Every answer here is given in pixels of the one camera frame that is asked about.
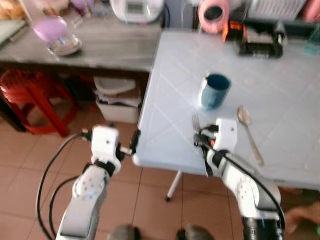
red plastic stool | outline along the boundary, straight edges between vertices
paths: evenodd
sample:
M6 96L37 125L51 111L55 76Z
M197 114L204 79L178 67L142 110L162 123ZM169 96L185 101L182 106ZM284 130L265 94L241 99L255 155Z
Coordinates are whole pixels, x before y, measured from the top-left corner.
M57 131L61 137L68 135L67 125L73 120L79 108L73 97L55 77L40 72L7 70L0 77L0 89L30 133L47 134ZM64 119L60 119L50 102L50 98L56 97L67 98L72 103ZM51 125L31 126L27 117L33 107L37 107Z

metal spoon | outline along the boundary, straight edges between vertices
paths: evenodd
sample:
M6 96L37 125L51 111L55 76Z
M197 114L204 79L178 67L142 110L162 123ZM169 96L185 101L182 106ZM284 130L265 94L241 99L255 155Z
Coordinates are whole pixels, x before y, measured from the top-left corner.
M244 126L244 129L246 130L246 133L247 133L249 140L250 140L251 147L253 149L255 159L257 160L257 162L260 166L265 165L265 162L264 162L264 160L258 150L258 147L255 143L255 140L252 137L251 132L249 130L249 125L251 124L250 113L245 109L244 106L241 105L236 110L236 116L237 116L239 122Z

lid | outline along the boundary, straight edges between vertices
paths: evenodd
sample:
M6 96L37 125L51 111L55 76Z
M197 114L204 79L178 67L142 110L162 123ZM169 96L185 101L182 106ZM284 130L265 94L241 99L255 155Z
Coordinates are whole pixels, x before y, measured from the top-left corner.
M136 82L129 79L94 77L96 89L107 95L115 95L130 91L136 87Z

pink tape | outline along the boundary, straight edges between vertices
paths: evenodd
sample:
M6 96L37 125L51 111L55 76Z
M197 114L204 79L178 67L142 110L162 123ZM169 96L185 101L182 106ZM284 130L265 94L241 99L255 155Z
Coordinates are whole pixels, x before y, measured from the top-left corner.
M220 17L214 20L208 20L205 18L205 13L209 8L219 7L222 9ZM204 0L198 8L199 22L202 29L211 34L217 34L224 28L225 24L229 20L229 3L228 0Z

white table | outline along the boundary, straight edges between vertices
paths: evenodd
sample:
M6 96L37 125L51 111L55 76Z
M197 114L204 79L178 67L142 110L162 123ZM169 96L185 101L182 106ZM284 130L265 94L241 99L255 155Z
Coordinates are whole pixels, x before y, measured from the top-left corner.
M220 36L164 31L138 123L134 163L204 175L201 152L193 146L192 114L204 126L217 117L236 118L237 106L244 105L265 166L257 165L240 124L235 152L280 185L320 189L320 57L304 53L301 43L283 51L280 59L240 57ZM197 107L206 71L232 82L217 110Z

